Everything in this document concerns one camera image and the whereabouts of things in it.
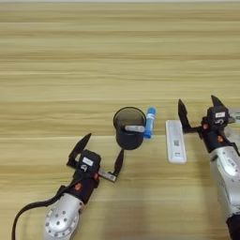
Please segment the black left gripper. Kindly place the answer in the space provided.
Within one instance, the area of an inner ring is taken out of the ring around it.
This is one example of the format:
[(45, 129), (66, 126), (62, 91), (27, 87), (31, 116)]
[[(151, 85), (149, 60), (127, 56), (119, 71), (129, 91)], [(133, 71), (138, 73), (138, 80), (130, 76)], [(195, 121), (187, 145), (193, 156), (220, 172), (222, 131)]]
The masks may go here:
[(69, 184), (66, 193), (87, 204), (93, 191), (98, 187), (99, 177), (114, 182), (121, 172), (124, 161), (124, 150), (121, 150), (114, 164), (113, 172), (100, 170), (100, 155), (79, 155), (87, 145), (91, 133), (85, 135), (68, 156), (67, 165), (75, 169), (73, 180)]

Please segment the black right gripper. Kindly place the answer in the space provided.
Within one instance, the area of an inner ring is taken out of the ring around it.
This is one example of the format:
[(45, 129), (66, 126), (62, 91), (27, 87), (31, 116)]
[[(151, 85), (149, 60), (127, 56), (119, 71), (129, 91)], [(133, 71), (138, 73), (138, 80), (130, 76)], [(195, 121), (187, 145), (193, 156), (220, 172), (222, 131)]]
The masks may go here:
[[(215, 107), (224, 107), (224, 104), (218, 97), (211, 96), (213, 105)], [(198, 127), (192, 127), (187, 117), (188, 111), (185, 104), (181, 99), (178, 100), (178, 116), (182, 124), (183, 131), (185, 133), (198, 133), (201, 140), (203, 140), (208, 153), (213, 152), (220, 147), (232, 147), (237, 154), (239, 154), (238, 148), (234, 142), (230, 142), (225, 133), (225, 126), (217, 126), (210, 122), (205, 116), (201, 124)]]

